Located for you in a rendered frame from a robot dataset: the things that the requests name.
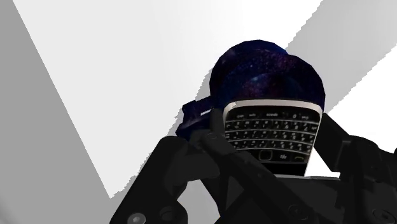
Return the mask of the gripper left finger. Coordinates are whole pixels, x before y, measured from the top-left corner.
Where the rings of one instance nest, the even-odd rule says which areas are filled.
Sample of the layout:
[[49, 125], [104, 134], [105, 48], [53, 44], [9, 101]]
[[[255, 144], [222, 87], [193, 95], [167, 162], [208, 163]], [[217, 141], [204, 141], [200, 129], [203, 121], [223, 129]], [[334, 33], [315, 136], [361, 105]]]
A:
[[237, 151], [223, 134], [221, 112], [210, 113], [209, 128], [187, 141], [162, 138], [109, 224], [188, 224], [178, 202], [188, 182], [233, 177], [242, 193], [214, 224], [314, 224], [314, 210], [245, 151]]

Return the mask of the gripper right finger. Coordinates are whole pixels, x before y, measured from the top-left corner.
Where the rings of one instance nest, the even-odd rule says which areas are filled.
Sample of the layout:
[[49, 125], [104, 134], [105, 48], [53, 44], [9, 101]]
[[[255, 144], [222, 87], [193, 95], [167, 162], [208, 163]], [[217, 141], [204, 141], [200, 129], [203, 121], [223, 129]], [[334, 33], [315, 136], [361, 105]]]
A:
[[388, 153], [364, 137], [349, 135], [326, 113], [305, 121], [307, 142], [340, 176], [311, 176], [335, 191], [335, 201], [320, 211], [322, 199], [305, 208], [305, 224], [397, 224], [397, 150]]

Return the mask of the black keypad phone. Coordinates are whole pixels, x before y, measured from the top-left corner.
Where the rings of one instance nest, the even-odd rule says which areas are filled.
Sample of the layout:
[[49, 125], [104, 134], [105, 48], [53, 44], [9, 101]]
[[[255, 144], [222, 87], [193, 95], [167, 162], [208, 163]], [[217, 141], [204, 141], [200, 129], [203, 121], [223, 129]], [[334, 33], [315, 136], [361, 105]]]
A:
[[323, 109], [312, 102], [241, 100], [223, 111], [226, 140], [278, 175], [304, 176]]

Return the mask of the dark blue starry mug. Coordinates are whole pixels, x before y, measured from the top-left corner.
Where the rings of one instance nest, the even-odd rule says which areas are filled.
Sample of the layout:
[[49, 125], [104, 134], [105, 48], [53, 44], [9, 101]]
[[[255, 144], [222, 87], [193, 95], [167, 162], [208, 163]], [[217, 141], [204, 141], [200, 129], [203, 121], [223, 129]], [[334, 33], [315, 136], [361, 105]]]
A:
[[205, 111], [225, 109], [233, 101], [281, 99], [324, 108], [326, 98], [322, 79], [309, 63], [263, 40], [229, 48], [212, 69], [209, 90], [209, 96], [183, 105], [178, 137], [189, 139], [194, 130], [207, 129], [209, 116]]

